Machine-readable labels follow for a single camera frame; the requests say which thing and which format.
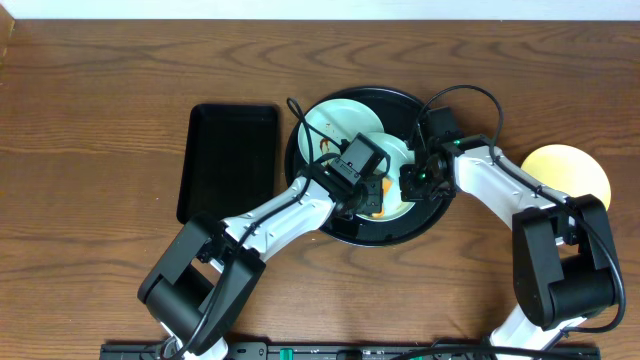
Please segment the green and yellow sponge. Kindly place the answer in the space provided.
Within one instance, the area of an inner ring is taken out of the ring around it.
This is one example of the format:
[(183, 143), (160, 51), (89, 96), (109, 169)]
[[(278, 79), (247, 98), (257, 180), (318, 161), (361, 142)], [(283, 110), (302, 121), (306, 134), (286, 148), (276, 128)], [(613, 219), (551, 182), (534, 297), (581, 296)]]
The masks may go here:
[(391, 190), (393, 182), (388, 177), (385, 177), (382, 179), (381, 185), (382, 185), (381, 210), (371, 215), (373, 219), (377, 219), (377, 220), (384, 219), (388, 214), (388, 210), (389, 210), (388, 194)]

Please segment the yellow plate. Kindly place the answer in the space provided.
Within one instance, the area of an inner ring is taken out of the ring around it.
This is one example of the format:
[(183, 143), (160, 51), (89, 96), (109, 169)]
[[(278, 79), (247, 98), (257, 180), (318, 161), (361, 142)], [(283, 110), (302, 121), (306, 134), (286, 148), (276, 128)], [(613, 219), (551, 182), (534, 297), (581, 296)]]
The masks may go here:
[(572, 197), (587, 194), (598, 198), (608, 210), (611, 185), (602, 166), (583, 150), (551, 144), (531, 152), (521, 168), (545, 185)]

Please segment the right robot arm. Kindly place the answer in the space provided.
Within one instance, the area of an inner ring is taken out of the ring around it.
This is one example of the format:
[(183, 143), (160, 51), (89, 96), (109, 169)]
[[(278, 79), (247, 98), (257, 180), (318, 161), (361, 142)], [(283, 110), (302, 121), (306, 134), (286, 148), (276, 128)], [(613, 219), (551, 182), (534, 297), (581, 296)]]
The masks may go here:
[(627, 305), (607, 212), (593, 195), (554, 190), (506, 158), (495, 140), (414, 135), (415, 161), (401, 168), (405, 201), (472, 195), (512, 232), (517, 305), (488, 339), (491, 359), (541, 359), (557, 341), (584, 333), (584, 322), (615, 307), (605, 333)]

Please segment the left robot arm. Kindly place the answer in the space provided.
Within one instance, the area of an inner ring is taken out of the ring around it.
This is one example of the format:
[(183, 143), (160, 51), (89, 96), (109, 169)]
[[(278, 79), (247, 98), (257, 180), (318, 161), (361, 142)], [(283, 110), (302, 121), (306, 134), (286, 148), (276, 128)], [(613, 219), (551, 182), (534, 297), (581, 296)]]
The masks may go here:
[(193, 216), (137, 297), (169, 334), (162, 359), (222, 359), (224, 340), (269, 258), (337, 215), (382, 208), (384, 177), (313, 164), (280, 195), (244, 214)]

